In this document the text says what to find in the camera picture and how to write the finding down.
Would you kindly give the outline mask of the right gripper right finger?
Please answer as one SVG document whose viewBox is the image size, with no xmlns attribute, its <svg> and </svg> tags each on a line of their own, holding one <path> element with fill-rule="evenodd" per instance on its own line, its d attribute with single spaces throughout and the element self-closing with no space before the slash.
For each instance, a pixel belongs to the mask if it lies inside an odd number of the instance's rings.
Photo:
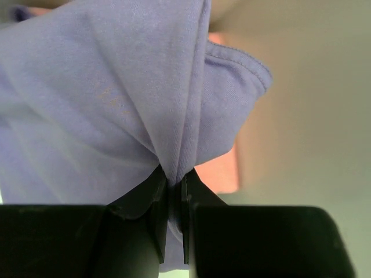
<svg viewBox="0 0 371 278">
<path fill-rule="evenodd" d="M 355 277 L 333 218 L 314 206 L 229 205 L 189 172 L 180 183 L 191 277 Z"/>
</svg>

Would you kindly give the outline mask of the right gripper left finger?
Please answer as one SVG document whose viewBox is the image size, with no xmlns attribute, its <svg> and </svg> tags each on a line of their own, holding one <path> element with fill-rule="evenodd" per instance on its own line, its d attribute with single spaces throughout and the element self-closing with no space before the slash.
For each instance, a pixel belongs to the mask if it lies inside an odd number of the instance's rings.
<svg viewBox="0 0 371 278">
<path fill-rule="evenodd" d="M 160 167 L 109 205 L 1 206 L 2 277 L 157 277 L 167 179 Z"/>
</svg>

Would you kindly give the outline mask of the purple t shirt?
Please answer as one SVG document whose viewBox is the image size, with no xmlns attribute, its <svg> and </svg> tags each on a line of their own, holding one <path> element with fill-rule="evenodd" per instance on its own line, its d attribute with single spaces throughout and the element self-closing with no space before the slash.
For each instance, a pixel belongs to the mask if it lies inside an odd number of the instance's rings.
<svg viewBox="0 0 371 278">
<path fill-rule="evenodd" d="M 258 59 L 209 38 L 211 5 L 11 7 L 1 29 L 1 206 L 107 205 L 160 167 L 170 196 L 159 270 L 187 270 L 178 185 L 232 149 L 272 84 Z"/>
</svg>

